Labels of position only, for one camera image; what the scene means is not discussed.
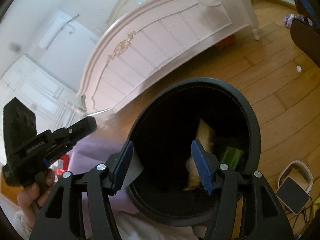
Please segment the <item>person's left hand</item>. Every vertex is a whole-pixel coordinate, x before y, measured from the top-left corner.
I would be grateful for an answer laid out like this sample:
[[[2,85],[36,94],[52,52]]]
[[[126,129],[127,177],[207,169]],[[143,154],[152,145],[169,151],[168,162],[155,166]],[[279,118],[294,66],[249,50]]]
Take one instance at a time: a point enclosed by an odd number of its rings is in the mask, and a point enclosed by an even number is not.
[[[53,170],[49,169],[46,176],[46,185],[44,186],[44,188],[47,189],[46,192],[40,194],[39,185],[37,183],[33,183],[33,185],[24,188],[18,194],[17,201],[23,213],[23,220],[30,229],[33,228],[37,220],[37,214],[34,211],[32,204],[37,203],[40,207],[42,207],[54,184],[55,173]]]

